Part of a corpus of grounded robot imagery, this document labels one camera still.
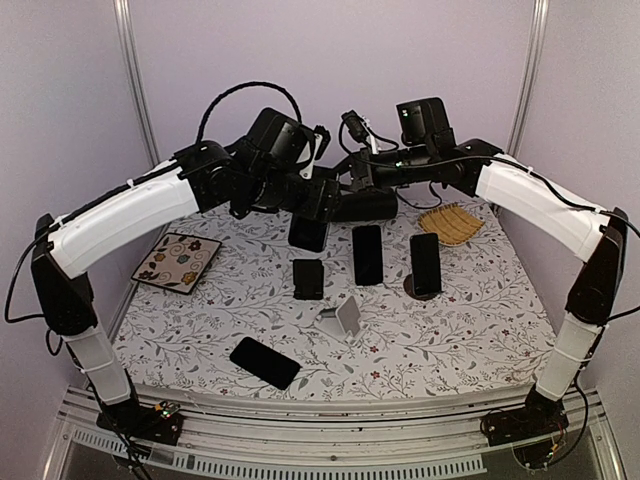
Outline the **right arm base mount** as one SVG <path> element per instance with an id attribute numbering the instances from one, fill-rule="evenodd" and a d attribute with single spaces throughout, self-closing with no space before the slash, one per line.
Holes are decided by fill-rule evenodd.
<path id="1" fill-rule="evenodd" d="M 522 407 L 491 411 L 480 420 L 480 431 L 490 446 L 560 432 L 568 426 L 563 402 L 550 400 L 535 389 L 529 391 Z"/>

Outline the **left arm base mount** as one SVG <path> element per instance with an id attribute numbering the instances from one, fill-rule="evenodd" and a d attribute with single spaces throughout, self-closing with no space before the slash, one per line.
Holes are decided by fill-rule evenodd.
<path id="1" fill-rule="evenodd" d="M 136 438 L 176 446 L 182 432 L 184 416 L 181 405 L 167 400 L 144 406 L 132 397 L 124 402 L 106 405 L 97 400 L 100 414 L 96 425 L 124 438 Z"/>

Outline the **round wooden base phone stand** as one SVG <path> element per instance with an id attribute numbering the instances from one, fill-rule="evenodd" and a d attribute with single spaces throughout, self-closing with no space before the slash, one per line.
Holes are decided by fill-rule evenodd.
<path id="1" fill-rule="evenodd" d="M 405 293 L 414 300 L 418 301 L 428 301 L 435 299 L 440 295 L 440 292 L 428 293 L 425 295 L 416 294 L 413 288 L 413 276 L 408 275 L 403 281 L 403 289 Z"/>

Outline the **black smartphone front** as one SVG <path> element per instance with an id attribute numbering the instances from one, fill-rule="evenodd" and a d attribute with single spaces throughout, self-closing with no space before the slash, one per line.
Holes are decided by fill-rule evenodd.
<path id="1" fill-rule="evenodd" d="M 230 361 L 278 390 L 286 390 L 301 370 L 297 361 L 250 337 L 239 342 Z"/>

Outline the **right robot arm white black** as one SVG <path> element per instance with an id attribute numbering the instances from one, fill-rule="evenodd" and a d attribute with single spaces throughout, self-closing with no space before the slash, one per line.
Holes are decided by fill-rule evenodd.
<path id="1" fill-rule="evenodd" d="M 380 135 L 355 111 L 341 116 L 361 149 L 349 155 L 352 188 L 396 187 L 420 182 L 451 186 L 502 207 L 541 229 L 568 248 L 583 265 L 571 287 L 565 319 L 541 377 L 517 415 L 517 427 L 537 436 L 552 424 L 561 400 L 581 366 L 595 351 L 622 280 L 627 234 L 632 225 L 624 211 L 608 210 L 555 185 L 500 148 L 479 139 L 459 143 L 444 102 L 426 98 L 396 107 L 401 140 L 390 149 L 377 146 Z"/>

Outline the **teal smartphone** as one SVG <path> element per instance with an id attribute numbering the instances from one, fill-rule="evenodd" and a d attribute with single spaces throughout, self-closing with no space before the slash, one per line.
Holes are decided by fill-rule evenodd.
<path id="1" fill-rule="evenodd" d="M 329 224 L 293 215 L 288 233 L 290 246 L 321 253 L 326 246 Z"/>

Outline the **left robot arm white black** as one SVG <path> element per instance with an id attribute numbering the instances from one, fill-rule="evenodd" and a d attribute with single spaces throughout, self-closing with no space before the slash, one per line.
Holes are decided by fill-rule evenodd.
<path id="1" fill-rule="evenodd" d="M 38 220 L 18 265 L 30 268 L 39 317 L 66 345 L 107 419 L 138 434 L 157 410 L 140 404 L 115 356 L 93 307 L 88 269 L 154 229 L 221 205 L 238 219 L 283 210 L 329 221 L 340 186 L 313 169 L 330 140 L 326 128 L 306 126 L 299 111 L 285 115 L 268 107 L 228 146 L 198 135 L 145 175 L 69 214 Z"/>

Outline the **blue smartphone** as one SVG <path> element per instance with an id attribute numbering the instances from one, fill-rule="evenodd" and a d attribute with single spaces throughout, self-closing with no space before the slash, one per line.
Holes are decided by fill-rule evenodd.
<path id="1" fill-rule="evenodd" d="M 413 288 L 425 295 L 442 291 L 439 237 L 436 233 L 414 235 L 410 238 Z"/>

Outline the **black smartphone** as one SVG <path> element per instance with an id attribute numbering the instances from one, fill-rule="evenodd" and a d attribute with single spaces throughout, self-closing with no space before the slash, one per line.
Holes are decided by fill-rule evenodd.
<path id="1" fill-rule="evenodd" d="M 278 390 L 286 390 L 301 370 L 297 361 L 250 337 L 239 342 L 230 361 Z"/>
<path id="2" fill-rule="evenodd" d="M 383 251 L 381 228 L 378 225 L 358 226 L 352 230 L 354 277 L 358 286 L 373 286 L 383 282 Z"/>

